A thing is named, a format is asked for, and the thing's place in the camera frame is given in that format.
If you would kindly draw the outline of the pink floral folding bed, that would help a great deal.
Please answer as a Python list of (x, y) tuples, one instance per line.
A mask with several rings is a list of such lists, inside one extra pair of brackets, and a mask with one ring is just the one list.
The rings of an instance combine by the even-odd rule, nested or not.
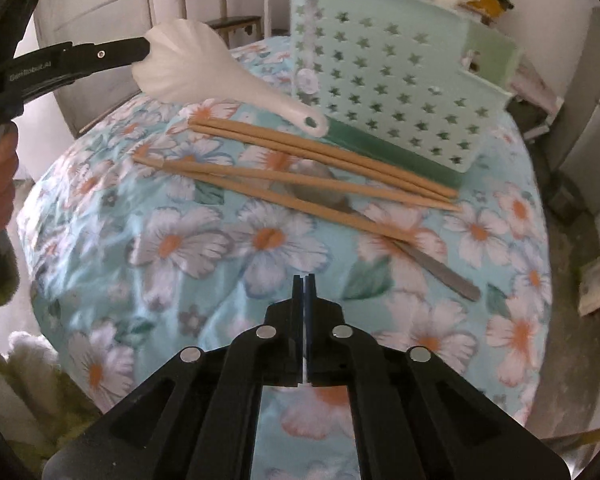
[(510, 81), (513, 97), (507, 105), (522, 138), (532, 141), (550, 131), (564, 99), (550, 88), (531, 61), (523, 56)]

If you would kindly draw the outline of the yellow bag on table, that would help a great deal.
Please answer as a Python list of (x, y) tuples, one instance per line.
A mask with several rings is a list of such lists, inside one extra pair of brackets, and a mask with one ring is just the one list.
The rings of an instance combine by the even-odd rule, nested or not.
[(481, 15), (481, 23), (485, 25), (492, 24), (507, 11), (515, 9), (510, 0), (467, 0), (464, 6), (478, 12)]

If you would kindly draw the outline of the white ceramic spoon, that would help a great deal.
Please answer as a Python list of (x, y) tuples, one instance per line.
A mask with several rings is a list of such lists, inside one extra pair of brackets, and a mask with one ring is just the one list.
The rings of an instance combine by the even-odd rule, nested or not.
[(174, 104), (233, 100), (283, 117), (314, 138), (328, 133), (322, 113), (250, 74), (207, 24), (177, 18), (149, 29), (145, 39), (149, 53), (132, 64), (132, 76), (148, 96)]

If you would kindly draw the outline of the silver refrigerator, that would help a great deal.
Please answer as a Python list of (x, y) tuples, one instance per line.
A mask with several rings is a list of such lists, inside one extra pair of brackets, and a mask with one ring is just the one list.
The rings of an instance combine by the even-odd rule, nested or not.
[(589, 212), (600, 212), (600, 6), (591, 12), (576, 72), (542, 147), (550, 170), (576, 185)]

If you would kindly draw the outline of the floral turquoise tablecloth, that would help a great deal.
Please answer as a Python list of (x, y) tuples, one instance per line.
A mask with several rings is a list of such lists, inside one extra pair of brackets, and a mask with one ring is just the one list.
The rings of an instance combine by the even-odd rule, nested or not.
[(263, 321), (300, 274), (381, 344), (422, 344), (525, 422), (550, 318), (550, 263), (532, 163), (509, 114), (483, 138), (455, 212), (306, 191), (304, 200), (395, 226), (474, 282), (471, 302), (382, 237), (166, 174), (136, 156), (200, 164), (335, 170), (212, 138), (191, 119), (278, 131), (280, 118), (208, 99), (186, 107), (136, 96), (36, 182), (18, 214), (32, 307), (72, 382), (106, 413), (187, 346), (212, 350)]

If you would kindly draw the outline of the mint green utensil holder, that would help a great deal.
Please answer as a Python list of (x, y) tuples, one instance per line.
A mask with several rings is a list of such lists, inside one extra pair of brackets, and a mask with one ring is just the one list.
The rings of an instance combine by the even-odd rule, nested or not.
[(292, 92), (326, 141), (459, 188), (521, 52), (431, 0), (290, 0)]

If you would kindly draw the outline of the wooden chair dark seat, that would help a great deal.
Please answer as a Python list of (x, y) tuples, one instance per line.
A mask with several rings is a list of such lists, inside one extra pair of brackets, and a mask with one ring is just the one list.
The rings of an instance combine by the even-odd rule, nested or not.
[[(187, 0), (178, 0), (181, 18), (187, 18)], [(259, 15), (230, 15), (228, 13), (228, 0), (219, 0), (220, 16), (208, 21), (207, 25), (213, 29), (230, 46), (230, 35), (241, 30), (254, 40), (263, 39), (263, 23)]]

